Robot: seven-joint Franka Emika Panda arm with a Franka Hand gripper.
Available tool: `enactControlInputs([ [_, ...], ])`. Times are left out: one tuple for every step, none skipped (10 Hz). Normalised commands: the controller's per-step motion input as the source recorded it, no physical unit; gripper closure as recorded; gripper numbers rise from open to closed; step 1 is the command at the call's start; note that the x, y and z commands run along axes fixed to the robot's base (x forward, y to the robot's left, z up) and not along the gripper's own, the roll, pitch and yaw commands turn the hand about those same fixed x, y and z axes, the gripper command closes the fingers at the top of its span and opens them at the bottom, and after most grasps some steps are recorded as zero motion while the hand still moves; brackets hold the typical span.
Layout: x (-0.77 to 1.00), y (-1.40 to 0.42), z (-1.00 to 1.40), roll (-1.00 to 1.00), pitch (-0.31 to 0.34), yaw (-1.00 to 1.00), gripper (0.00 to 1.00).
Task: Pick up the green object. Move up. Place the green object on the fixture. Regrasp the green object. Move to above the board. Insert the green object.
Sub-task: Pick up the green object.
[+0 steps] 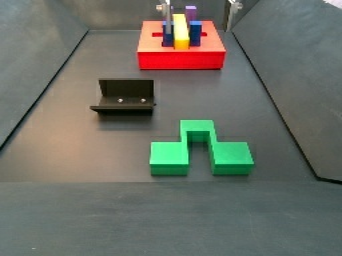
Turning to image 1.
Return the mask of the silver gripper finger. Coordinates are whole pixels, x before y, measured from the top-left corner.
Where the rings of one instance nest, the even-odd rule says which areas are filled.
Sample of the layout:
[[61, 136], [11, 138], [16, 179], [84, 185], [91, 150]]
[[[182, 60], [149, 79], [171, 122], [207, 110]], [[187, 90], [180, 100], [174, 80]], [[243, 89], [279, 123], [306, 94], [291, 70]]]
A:
[[156, 11], [161, 13], [165, 19], [165, 33], [171, 33], [171, 0], [159, 0]]
[[228, 17], [227, 17], [226, 30], [230, 31], [232, 26], [234, 16], [238, 13], [238, 11], [243, 9], [243, 4], [239, 0], [227, 0], [227, 3], [228, 3]]

